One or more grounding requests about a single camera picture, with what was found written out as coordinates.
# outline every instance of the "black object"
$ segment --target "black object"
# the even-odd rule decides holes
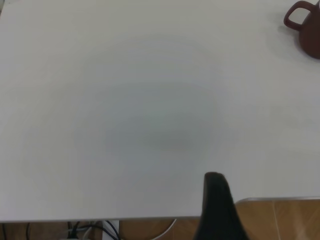
[[[113,236],[110,232],[108,232],[107,229],[105,229],[103,226],[99,226],[99,225],[95,225],[95,224],[87,224],[87,225],[83,225],[81,226],[81,228],[96,228],[96,229],[101,229],[102,231],[104,231],[106,234],[108,234],[113,240],[118,240],[115,236]]]
[[[27,223],[26,228],[25,228],[25,239],[29,240],[29,228],[30,228],[30,222]]]
[[[77,228],[78,228],[78,225],[79,225],[79,224],[80,224],[80,222],[77,221],[76,224],[73,226],[71,233],[68,234],[67,239],[78,239],[78,236],[77,236]]]
[[[106,222],[112,227],[112,229],[115,232],[115,235],[118,238],[118,240],[121,240],[120,235],[119,235],[117,229],[115,228],[115,226],[109,220],[107,220]]]
[[[7,240],[6,225],[2,223],[3,239]]]
[[[72,224],[70,221],[68,221],[68,238],[70,238],[70,232],[69,232],[69,229],[72,229]]]
[[[249,240],[221,173],[204,176],[202,215],[193,240]]]

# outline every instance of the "cable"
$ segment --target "cable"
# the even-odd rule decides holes
[[[79,221],[76,222],[76,224],[73,226],[72,232],[70,233],[70,235],[68,236],[68,239],[78,239],[77,236],[77,228],[78,225],[80,224]]]
[[[30,228],[30,222],[27,223],[26,228],[25,228],[25,239],[30,240],[29,238],[29,228]]]
[[[4,223],[2,223],[2,233],[3,233],[3,239],[7,240],[6,225]]]
[[[113,240],[118,240],[116,239],[110,232],[108,232],[107,229],[105,229],[103,226],[99,226],[99,225],[95,225],[95,224],[88,224],[88,225],[83,225],[81,226],[81,228],[96,228],[96,229],[101,229],[102,231],[104,231],[106,234],[108,234],[110,236],[110,238],[112,238]]]
[[[94,225],[97,224],[97,223],[98,223],[98,221],[90,222],[90,224],[94,224]],[[89,236],[89,233],[90,233],[92,227],[85,228],[85,229],[86,229],[86,231],[85,231],[85,233],[83,234],[82,240],[87,239],[87,237]]]
[[[115,226],[109,220],[107,220],[106,222],[112,227],[112,229],[115,232],[115,235],[118,238],[118,240],[121,240],[121,238],[119,236],[119,233],[118,233],[117,229],[115,228]]]
[[[72,229],[72,224],[68,221],[68,229]]]
[[[163,235],[165,235],[171,228],[172,226],[175,224],[175,222],[177,221],[177,219],[173,220],[173,222],[171,223],[171,225],[163,232],[161,233],[159,236],[156,236],[155,238],[152,238],[151,240],[156,240],[161,238]]]

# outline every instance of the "white cable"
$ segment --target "white cable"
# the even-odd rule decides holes
[[[82,240],[87,239],[87,237],[88,237],[91,229],[92,229],[92,227],[89,227],[89,228],[85,231],[85,233],[83,234]]]
[[[161,238],[163,235],[165,235],[171,228],[172,226],[175,224],[175,222],[177,221],[177,219],[173,220],[173,222],[171,223],[171,225],[163,232],[161,233],[159,236],[156,236],[155,238],[152,238],[151,240],[156,240]]]

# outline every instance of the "white tabletop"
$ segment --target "white tabletop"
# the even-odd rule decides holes
[[[294,0],[8,0],[0,221],[199,216],[320,196],[320,62]]]

